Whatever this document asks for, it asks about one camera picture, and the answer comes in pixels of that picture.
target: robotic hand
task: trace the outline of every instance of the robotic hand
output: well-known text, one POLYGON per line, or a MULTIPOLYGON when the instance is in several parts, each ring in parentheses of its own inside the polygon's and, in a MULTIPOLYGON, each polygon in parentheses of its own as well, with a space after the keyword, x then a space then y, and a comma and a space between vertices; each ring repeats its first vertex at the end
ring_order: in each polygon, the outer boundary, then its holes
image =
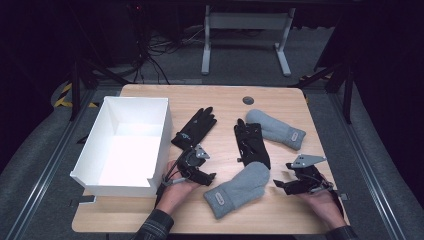
POLYGON ((197 144, 194 148, 190 147, 185 149, 168 173, 163 177, 162 183, 156 191, 157 198, 155 205, 159 203, 166 187, 172 184, 190 180, 201 185, 209 186, 215 178, 216 173, 207 174, 199 170, 199 167, 206 162, 206 159, 209 159, 209 155, 203 150, 200 144, 197 144), (178 168, 182 178, 171 179, 171 173, 175 167, 178 168))
POLYGON ((300 154, 293 163, 286 164, 288 169, 294 170, 298 180, 287 183, 274 180, 274 183, 277 187, 283 188, 287 195, 331 191, 333 184, 328 182, 314 166, 315 163, 325 160, 325 157, 300 154))

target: table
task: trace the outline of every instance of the table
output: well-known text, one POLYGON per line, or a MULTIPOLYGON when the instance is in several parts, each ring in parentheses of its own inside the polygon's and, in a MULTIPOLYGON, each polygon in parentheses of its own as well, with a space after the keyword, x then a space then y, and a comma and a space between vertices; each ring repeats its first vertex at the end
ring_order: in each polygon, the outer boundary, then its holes
MULTIPOLYGON (((218 122, 201 142, 211 158, 201 170, 216 172, 216 178, 209 187, 196 189, 177 210, 173 215, 175 225, 171 233, 320 234, 328 230, 304 202, 296 196, 285 195, 283 189, 277 188, 272 181, 291 181, 292 173, 288 174, 291 171, 287 170, 285 163, 293 162, 299 153, 324 155, 301 90, 250 86, 126 85, 120 96, 169 98, 173 134, 199 108, 214 108, 218 122), (254 99, 252 105, 243 103, 242 99, 246 96, 254 99), (240 155, 233 127, 238 118, 244 118, 253 108, 263 110, 307 134, 300 151, 265 140, 272 166, 265 195, 216 220, 203 193, 230 180, 243 169, 243 164, 236 160, 240 155)), ((177 159, 180 154, 181 150, 172 146, 170 160, 177 159)), ((316 167, 334 183, 327 162, 318 163, 316 167)), ((95 203, 79 205, 72 228, 77 232, 135 232, 150 214, 154 202, 155 198, 97 197, 95 203)))

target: white box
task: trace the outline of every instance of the white box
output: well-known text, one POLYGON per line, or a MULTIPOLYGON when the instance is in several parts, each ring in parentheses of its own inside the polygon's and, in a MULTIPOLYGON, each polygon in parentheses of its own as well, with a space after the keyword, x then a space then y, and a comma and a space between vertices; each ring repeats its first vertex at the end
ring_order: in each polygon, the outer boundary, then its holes
POLYGON ((70 176, 96 196, 153 197, 171 132, 167 98, 105 97, 70 176))

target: gray glove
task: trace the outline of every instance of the gray glove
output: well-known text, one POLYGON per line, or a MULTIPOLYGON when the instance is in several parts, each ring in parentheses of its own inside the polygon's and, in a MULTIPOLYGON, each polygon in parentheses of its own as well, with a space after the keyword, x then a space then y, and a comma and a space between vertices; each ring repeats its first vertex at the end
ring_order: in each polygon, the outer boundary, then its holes
POLYGON ((306 135, 305 131, 293 128, 258 109, 252 109, 247 113, 246 122, 261 124, 262 136, 265 139, 285 144, 294 150, 301 148, 306 135))
POLYGON ((249 163, 233 179, 203 195, 216 219, 264 195, 269 169, 263 163, 249 163))

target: cuff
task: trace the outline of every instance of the cuff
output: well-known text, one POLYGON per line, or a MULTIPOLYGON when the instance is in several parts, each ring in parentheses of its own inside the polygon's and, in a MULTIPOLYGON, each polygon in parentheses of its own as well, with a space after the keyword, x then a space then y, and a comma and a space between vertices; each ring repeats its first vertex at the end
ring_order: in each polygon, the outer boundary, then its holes
POLYGON ((144 239, 145 234, 154 236, 155 239, 166 239, 173 225, 171 216, 159 209, 153 209, 135 239, 144 239))
POLYGON ((299 150, 302 146, 303 138, 306 136, 306 132, 297 128, 290 127, 287 131, 285 144, 294 150, 299 150))
POLYGON ((216 219, 224 217, 227 213, 235 209, 233 202, 231 201, 227 192, 225 192, 222 184, 205 192, 203 196, 209 203, 209 206, 211 207, 216 219))

